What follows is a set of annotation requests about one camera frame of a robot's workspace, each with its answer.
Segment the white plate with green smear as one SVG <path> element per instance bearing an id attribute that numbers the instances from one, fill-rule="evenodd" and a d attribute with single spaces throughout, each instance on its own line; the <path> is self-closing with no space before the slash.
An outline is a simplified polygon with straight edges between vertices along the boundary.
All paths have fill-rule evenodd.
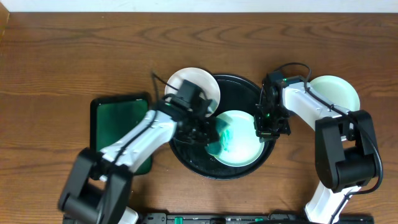
<path id="1" fill-rule="evenodd" d="M 188 80 L 197 86 L 199 86 L 204 93 L 200 94 L 201 98 L 206 98 L 209 100 L 213 100 L 208 108 L 208 113 L 206 117 L 210 117 L 216 111 L 221 98 L 221 92 L 219 85 L 212 74 L 207 72 L 206 70 L 195 68 L 195 67 L 187 67 L 176 71 L 167 81 L 169 85 L 179 89 L 184 80 Z"/>

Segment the pale green plate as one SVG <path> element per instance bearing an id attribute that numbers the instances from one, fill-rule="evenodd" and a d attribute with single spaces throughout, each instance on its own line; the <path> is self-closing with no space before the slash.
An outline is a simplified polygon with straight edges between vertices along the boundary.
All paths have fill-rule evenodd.
<path id="1" fill-rule="evenodd" d="M 205 150 L 224 165 L 247 166 L 264 150 L 265 142 L 256 136 L 254 117 L 247 112 L 229 110 L 219 114 L 216 130 L 220 139 L 207 145 Z"/>
<path id="2" fill-rule="evenodd" d="M 313 79 L 310 84 L 315 91 L 334 104 L 350 111 L 360 110 L 358 93 L 346 80 L 332 75 L 323 75 Z"/>

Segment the green scouring sponge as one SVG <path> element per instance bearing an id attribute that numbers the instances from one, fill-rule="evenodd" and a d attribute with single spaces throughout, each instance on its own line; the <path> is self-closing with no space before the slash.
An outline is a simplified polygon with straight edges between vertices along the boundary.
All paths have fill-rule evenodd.
<path id="1" fill-rule="evenodd" d="M 232 118 L 229 116 L 215 117 L 213 131 L 216 134 L 216 140 L 211 141 L 205 150 L 212 156 L 219 156 L 223 151 L 228 151 L 229 142 L 232 134 Z"/>

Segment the pale green plate front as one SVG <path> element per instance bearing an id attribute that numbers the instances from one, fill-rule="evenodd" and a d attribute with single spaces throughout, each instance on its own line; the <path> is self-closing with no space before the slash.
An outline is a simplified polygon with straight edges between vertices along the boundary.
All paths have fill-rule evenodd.
<path id="1" fill-rule="evenodd" d="M 334 104 L 350 111 L 360 110 L 358 93 L 346 80 L 332 75 L 323 75 L 313 79 L 310 84 L 315 91 Z"/>

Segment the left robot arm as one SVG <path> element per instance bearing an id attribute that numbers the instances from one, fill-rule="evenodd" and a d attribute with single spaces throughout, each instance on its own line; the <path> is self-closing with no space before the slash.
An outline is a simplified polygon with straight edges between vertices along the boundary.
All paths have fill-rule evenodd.
<path id="1" fill-rule="evenodd" d="M 58 209 L 79 223 L 136 223 L 128 207 L 132 179 L 161 145 L 175 136 L 192 143 L 218 140 L 212 114 L 216 100 L 183 100 L 169 95 L 115 143 L 100 151 L 83 149 L 76 158 L 58 201 Z"/>

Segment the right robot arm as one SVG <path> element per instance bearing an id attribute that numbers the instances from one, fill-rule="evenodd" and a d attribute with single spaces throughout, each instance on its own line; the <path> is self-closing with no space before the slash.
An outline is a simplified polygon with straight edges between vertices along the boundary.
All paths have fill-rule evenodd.
<path id="1" fill-rule="evenodd" d="M 359 96 L 346 80 L 324 75 L 307 81 L 268 74 L 262 81 L 255 115 L 263 140 L 290 134 L 297 115 L 315 132 L 315 169 L 320 180 L 304 208 L 311 223 L 338 223 L 354 195 L 375 192 L 384 177 L 373 119 L 359 108 Z"/>

